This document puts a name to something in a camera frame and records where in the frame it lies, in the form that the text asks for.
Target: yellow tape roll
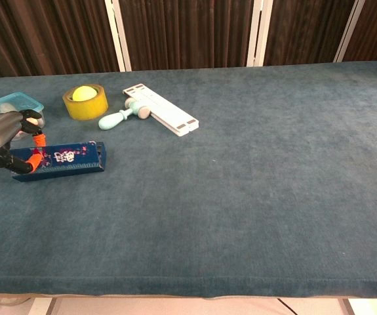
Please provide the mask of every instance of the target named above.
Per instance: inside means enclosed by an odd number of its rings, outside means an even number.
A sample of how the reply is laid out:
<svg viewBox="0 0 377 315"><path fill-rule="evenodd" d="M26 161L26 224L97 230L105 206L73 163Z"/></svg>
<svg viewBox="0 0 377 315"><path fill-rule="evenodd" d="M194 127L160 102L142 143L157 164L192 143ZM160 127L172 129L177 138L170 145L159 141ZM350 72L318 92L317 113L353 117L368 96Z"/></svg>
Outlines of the yellow tape roll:
<svg viewBox="0 0 377 315"><path fill-rule="evenodd" d="M104 88L97 84L85 84L96 90L96 96L89 100L75 101L72 99L73 92L78 88L74 87L63 95L63 101L68 109L71 118L76 120L90 120L97 118L108 109L107 96Z"/></svg>

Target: robotic hand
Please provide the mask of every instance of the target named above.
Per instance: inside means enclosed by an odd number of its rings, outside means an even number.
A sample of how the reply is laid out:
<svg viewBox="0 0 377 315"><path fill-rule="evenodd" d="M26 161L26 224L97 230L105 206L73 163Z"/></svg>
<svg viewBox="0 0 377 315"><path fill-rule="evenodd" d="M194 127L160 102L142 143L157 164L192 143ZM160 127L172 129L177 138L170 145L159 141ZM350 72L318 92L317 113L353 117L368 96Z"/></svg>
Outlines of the robotic hand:
<svg viewBox="0 0 377 315"><path fill-rule="evenodd" d="M32 134L36 146L45 146L45 135L38 125L29 122L32 120L29 118L39 119L41 114L33 110L0 114L0 167L18 174L34 172L43 159L37 150L27 161L22 161L9 152L10 142L19 131Z"/></svg>

